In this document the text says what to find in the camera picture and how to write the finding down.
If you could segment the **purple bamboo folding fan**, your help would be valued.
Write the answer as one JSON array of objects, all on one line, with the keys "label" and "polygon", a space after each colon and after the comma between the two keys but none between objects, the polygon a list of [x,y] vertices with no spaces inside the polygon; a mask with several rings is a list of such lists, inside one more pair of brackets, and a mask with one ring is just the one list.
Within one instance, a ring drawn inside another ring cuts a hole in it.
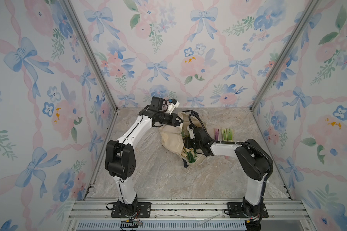
[{"label": "purple bamboo folding fan", "polygon": [[220,140],[221,131],[219,128],[214,128],[214,139],[216,141]]}]

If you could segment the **beige tote bag navy handles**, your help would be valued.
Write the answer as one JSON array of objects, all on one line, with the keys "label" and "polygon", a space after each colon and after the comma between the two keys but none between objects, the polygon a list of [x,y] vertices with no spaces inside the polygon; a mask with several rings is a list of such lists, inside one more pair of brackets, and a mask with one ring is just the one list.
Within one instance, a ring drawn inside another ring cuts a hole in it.
[{"label": "beige tote bag navy handles", "polygon": [[185,138],[189,137],[187,127],[191,125],[191,123],[193,123],[196,127],[206,127],[206,124],[202,125],[196,117],[189,116],[193,113],[195,112],[192,110],[179,112],[178,116],[184,120],[179,127],[164,125],[163,127],[159,128],[163,147],[179,156],[182,159],[185,167],[200,165],[205,159],[205,156],[200,152],[200,150],[197,150],[197,161],[191,164],[188,162],[185,154],[185,150],[188,149],[185,147]]}]

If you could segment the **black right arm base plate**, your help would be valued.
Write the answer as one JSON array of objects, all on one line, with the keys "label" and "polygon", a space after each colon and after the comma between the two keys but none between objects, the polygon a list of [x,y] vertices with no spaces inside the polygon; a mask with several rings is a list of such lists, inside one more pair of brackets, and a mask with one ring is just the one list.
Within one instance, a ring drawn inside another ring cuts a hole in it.
[{"label": "black right arm base plate", "polygon": [[264,203],[253,206],[248,202],[228,202],[227,209],[224,210],[224,213],[231,218],[256,218],[260,214],[262,218],[269,217]]}]

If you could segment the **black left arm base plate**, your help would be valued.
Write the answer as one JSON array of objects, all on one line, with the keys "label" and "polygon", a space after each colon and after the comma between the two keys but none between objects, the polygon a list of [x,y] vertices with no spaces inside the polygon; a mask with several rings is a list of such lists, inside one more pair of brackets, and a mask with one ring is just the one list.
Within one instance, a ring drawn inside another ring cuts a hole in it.
[{"label": "black left arm base plate", "polygon": [[108,210],[111,211],[112,218],[149,218],[151,213],[150,202],[133,202],[132,204],[124,204],[120,201],[112,203],[113,207]]}]

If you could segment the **green bamboo folding fan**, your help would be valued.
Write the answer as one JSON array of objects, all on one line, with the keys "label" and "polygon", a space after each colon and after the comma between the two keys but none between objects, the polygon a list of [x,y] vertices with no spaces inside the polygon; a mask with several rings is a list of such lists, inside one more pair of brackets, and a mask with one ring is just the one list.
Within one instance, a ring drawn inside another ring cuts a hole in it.
[{"label": "green bamboo folding fan", "polygon": [[222,141],[228,141],[227,129],[222,128],[222,129],[221,129],[221,132],[222,132]]},{"label": "green bamboo folding fan", "polygon": [[233,141],[233,131],[231,128],[227,128],[227,141]]}]

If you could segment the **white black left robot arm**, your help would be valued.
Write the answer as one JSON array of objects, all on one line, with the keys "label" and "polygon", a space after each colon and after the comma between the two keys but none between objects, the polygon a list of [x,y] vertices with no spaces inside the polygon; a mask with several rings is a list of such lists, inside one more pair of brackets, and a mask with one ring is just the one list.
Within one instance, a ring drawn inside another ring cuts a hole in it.
[{"label": "white black left robot arm", "polygon": [[152,97],[150,105],[144,107],[134,124],[117,140],[107,143],[105,169],[113,177],[119,190],[118,202],[125,207],[137,203],[132,175],[136,169],[134,147],[151,128],[163,125],[178,127],[183,123],[173,111],[180,105],[176,99]]}]

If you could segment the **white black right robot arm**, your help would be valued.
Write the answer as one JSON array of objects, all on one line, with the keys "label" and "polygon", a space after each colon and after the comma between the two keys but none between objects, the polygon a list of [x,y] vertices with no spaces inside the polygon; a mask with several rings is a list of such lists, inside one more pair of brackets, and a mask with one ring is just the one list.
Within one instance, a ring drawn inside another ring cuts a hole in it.
[{"label": "white black right robot arm", "polygon": [[261,218],[264,210],[264,194],[269,177],[273,173],[272,158],[253,139],[245,142],[216,141],[206,129],[188,126],[189,138],[185,145],[209,156],[236,157],[247,176],[247,188],[240,212],[246,217]]}]

